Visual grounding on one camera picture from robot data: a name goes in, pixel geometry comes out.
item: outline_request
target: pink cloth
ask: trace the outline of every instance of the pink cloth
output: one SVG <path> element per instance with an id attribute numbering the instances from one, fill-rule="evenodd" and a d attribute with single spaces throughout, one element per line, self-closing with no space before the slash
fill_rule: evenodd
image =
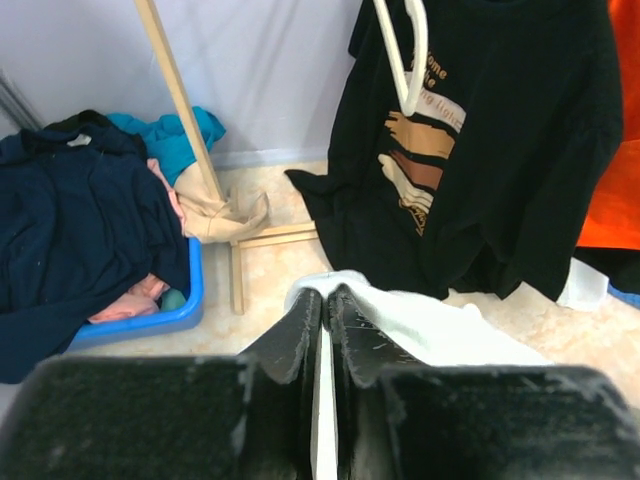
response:
<path id="1" fill-rule="evenodd" d="M 175 210 L 176 215 L 180 219 L 182 234 L 184 235 L 185 216 L 182 211 L 182 207 L 180 207 L 180 204 L 178 203 L 178 196 L 176 195 L 176 192 L 171 188 L 167 179 L 164 178 L 164 175 L 160 170 L 158 160 L 155 158 L 148 159 L 147 167 L 162 181 L 167 189 L 169 201 L 171 202 L 171 206 Z M 89 322 L 113 322 L 116 320 L 123 320 L 125 318 L 156 313 L 158 311 L 156 300 L 158 300 L 160 295 L 167 290 L 169 290 L 169 285 L 160 280 L 154 274 L 150 273 L 107 308 L 89 317 Z"/>

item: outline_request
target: baseboard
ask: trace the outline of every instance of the baseboard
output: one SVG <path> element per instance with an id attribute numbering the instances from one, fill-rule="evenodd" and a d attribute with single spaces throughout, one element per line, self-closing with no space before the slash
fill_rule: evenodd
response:
<path id="1" fill-rule="evenodd" d="M 306 149 L 282 148 L 261 150 L 256 152 L 212 152 L 211 158 L 216 170 L 230 170 L 234 168 L 271 167 L 274 165 L 288 165 L 325 160 L 327 147 L 313 147 Z"/>

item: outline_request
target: teal cloth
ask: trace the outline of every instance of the teal cloth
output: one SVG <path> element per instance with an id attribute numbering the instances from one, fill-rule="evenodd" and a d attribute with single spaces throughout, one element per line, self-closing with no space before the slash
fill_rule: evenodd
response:
<path id="1" fill-rule="evenodd" d="M 208 150 L 226 133 L 220 121 L 203 108 L 193 107 L 198 127 Z M 157 158 L 169 185 L 175 185 L 180 174 L 196 161 L 182 122 L 177 115 L 163 115 L 145 123 L 126 113 L 112 113 L 107 118 L 120 130 L 139 134 L 147 145 L 147 153 Z"/>
<path id="2" fill-rule="evenodd" d="M 162 307 L 161 312 L 172 312 L 177 310 L 187 303 L 187 299 L 184 298 L 182 292 L 176 288 L 170 288 L 162 294 Z"/>

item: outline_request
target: white clothes hanger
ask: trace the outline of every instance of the white clothes hanger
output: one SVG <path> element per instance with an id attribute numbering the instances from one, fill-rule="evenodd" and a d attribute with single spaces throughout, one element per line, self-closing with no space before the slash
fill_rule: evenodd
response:
<path id="1" fill-rule="evenodd" d="M 405 9 L 411 18 L 414 39 L 413 72 L 411 73 L 411 82 L 407 85 L 407 76 L 405 75 L 398 40 L 393 30 L 386 0 L 373 0 L 373 3 L 376 7 L 384 45 L 389 56 L 393 82 L 400 101 L 400 109 L 405 117 L 410 117 L 416 111 L 418 96 L 427 71 L 427 52 L 429 50 L 427 12 L 422 0 L 404 0 Z"/>

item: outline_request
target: orange shirt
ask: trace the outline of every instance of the orange shirt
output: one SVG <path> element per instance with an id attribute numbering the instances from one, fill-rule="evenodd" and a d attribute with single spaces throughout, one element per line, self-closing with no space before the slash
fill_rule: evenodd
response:
<path id="1" fill-rule="evenodd" d="M 640 250 L 640 0 L 609 0 L 620 59 L 624 140 L 600 179 L 581 247 Z"/>

